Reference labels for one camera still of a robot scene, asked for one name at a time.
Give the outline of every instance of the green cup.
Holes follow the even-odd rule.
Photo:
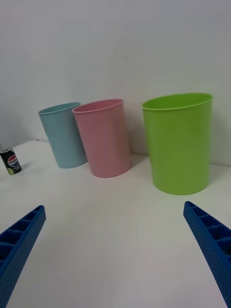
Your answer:
[[[154,185],[166,193],[191,194],[209,179],[213,96],[185,93],[142,105]]]

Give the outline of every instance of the perforated plastic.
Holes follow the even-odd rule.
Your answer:
[[[0,308],[5,308],[46,220],[40,205],[0,234]]]
[[[192,202],[185,202],[183,214],[231,308],[231,230]]]

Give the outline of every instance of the table surface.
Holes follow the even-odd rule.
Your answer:
[[[0,232],[40,204],[47,220],[7,308],[226,307],[183,207],[231,227],[231,167],[211,165],[206,189],[175,196],[154,187],[148,156],[101,179],[88,164],[58,168],[47,142],[15,152],[21,173],[0,164]]]

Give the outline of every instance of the soda can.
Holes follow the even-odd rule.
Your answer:
[[[16,174],[22,171],[22,168],[18,162],[17,156],[15,155],[13,148],[8,148],[0,152],[0,156],[10,175],[13,175],[13,174]]]

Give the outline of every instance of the can lid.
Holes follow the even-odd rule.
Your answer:
[[[13,149],[13,148],[7,148],[7,149],[1,151],[0,154],[2,154],[2,153],[7,153],[7,152],[9,152],[9,151],[12,151],[12,149]]]

